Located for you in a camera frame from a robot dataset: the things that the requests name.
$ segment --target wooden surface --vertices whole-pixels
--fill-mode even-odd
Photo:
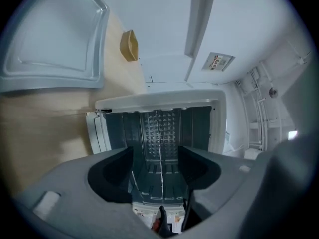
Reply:
[[[110,13],[102,89],[41,89],[0,96],[2,175],[12,195],[58,164],[92,154],[85,113],[97,100],[146,92],[138,62],[127,62],[119,45],[123,28]]]

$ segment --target bright light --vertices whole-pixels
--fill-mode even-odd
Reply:
[[[288,140],[294,139],[297,136],[297,134],[298,134],[298,131],[290,131],[288,133]]]

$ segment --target wooden table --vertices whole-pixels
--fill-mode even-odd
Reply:
[[[138,62],[120,53],[124,30],[110,13],[101,89],[40,89],[0,96],[1,170],[12,195],[58,164],[92,154],[85,113],[100,99],[146,92]]]

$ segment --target metal tray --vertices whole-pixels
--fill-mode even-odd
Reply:
[[[0,92],[102,87],[108,16],[102,0],[25,0],[0,40]]]

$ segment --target freezer compartment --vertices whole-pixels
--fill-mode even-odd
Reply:
[[[178,146],[208,150],[211,106],[103,114],[111,149],[133,147],[134,202],[181,204],[187,195]]]

